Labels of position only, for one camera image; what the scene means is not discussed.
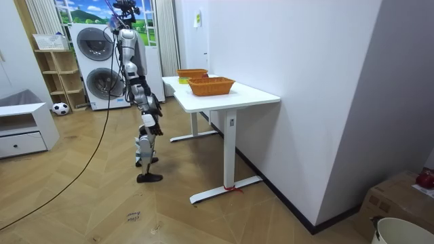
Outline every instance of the wooden floor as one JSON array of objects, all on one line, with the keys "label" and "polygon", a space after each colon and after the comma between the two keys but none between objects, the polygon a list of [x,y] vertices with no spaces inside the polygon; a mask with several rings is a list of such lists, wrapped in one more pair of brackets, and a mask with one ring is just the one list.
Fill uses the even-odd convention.
[{"label": "wooden floor", "polygon": [[[189,134],[189,115],[173,99],[162,107],[165,134],[155,146],[160,162],[151,166],[164,175],[161,182],[136,183],[137,108],[112,110],[84,174],[49,205],[0,232],[0,243],[368,243],[350,220],[312,237],[264,183],[191,205],[191,195],[222,185],[223,140],[170,143]],[[0,160],[0,226],[46,202],[81,171],[105,115],[56,117],[60,140],[51,151]],[[199,131],[209,129],[200,117]],[[240,158],[236,162],[236,180],[254,175]]]}]

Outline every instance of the desk top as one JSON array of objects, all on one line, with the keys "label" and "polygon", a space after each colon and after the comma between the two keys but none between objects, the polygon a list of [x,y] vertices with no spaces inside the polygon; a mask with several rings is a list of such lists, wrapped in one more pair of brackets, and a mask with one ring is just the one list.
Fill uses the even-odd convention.
[{"label": "desk top", "polygon": [[178,77],[163,77],[163,82],[174,89],[174,95],[182,108],[187,113],[201,112],[204,110],[221,110],[239,108],[244,106],[267,104],[280,101],[280,97],[260,91],[253,87],[235,82],[231,91],[226,95],[196,96],[191,91],[190,85],[179,84]]}]

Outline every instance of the wooden shelf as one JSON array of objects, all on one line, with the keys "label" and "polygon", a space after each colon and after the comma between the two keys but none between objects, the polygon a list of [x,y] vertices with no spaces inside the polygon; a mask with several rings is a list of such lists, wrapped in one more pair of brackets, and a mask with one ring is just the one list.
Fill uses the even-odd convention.
[{"label": "wooden shelf", "polygon": [[47,71],[42,71],[42,73],[44,75],[56,75],[57,71],[47,70]]},{"label": "wooden shelf", "polygon": [[50,95],[64,95],[65,92],[64,91],[52,91],[50,92]]},{"label": "wooden shelf", "polygon": [[60,75],[70,75],[70,74],[74,74],[79,72],[79,69],[76,68],[75,70],[70,70],[70,71],[60,71],[59,74]]},{"label": "wooden shelf", "polygon": [[56,70],[59,73],[79,69],[72,52],[55,52],[51,53],[51,55],[53,55],[53,59],[56,62]]},{"label": "wooden shelf", "polygon": [[40,50],[40,49],[35,49],[35,50],[33,50],[33,51],[35,51],[35,52],[71,52],[71,50],[61,50],[61,49],[43,49],[43,50]]},{"label": "wooden shelf", "polygon": [[79,89],[75,89],[75,90],[66,91],[66,94],[76,94],[76,93],[80,93],[82,91],[83,91],[83,88],[79,88]]},{"label": "wooden shelf", "polygon": [[74,53],[71,50],[36,49],[35,55],[40,59],[40,69],[45,70],[42,73],[53,102],[64,102],[71,111],[86,109],[75,108],[85,103],[85,97]]}]

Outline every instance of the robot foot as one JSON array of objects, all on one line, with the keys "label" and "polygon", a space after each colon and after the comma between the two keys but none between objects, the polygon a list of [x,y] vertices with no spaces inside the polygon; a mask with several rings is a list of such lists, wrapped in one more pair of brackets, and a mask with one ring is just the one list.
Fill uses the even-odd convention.
[{"label": "robot foot", "polygon": [[[158,162],[158,158],[157,157],[153,157],[151,163],[156,163]],[[136,167],[142,167],[142,159],[139,159],[136,162]]]},{"label": "robot foot", "polygon": [[163,179],[162,175],[146,173],[144,175],[140,174],[140,175],[137,176],[137,183],[158,182],[158,181],[160,181],[162,179]]}]

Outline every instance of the robot leg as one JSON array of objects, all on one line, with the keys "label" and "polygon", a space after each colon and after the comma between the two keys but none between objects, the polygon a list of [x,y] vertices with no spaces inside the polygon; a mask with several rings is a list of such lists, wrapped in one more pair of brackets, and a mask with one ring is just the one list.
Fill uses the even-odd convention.
[{"label": "robot leg", "polygon": [[[146,135],[146,129],[145,129],[145,126],[144,125],[141,125],[139,128],[138,128],[138,131],[139,131],[139,134],[138,134],[138,138],[136,138],[136,145],[137,145],[137,147],[138,147],[138,150],[137,150],[137,152],[136,152],[136,158],[137,157],[139,157],[138,158],[138,160],[137,160],[137,162],[136,162],[136,167],[142,167],[142,158],[140,157],[140,147],[139,147],[139,141],[138,141],[138,139],[139,138],[141,138],[142,136],[144,136],[144,135]],[[155,156],[155,151],[154,151],[154,154],[153,154],[153,158],[152,158],[152,161],[151,161],[151,163],[156,163],[156,162],[158,162],[158,157],[154,157]]]},{"label": "robot leg", "polygon": [[137,176],[137,183],[158,182],[162,175],[149,173],[149,167],[153,160],[155,136],[143,135],[139,139],[140,158],[142,159],[142,173]]}]

